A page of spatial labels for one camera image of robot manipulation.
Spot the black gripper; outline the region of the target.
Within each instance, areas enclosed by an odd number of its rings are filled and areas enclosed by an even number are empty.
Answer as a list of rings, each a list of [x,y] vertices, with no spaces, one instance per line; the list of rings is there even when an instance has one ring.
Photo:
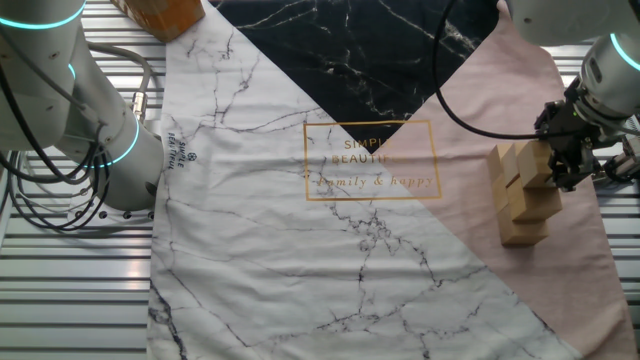
[[[620,141],[620,116],[605,110],[577,76],[564,92],[565,98],[547,102],[534,122],[538,140],[546,140],[552,156],[550,182],[563,192],[576,186],[596,171],[593,150],[607,148]]]

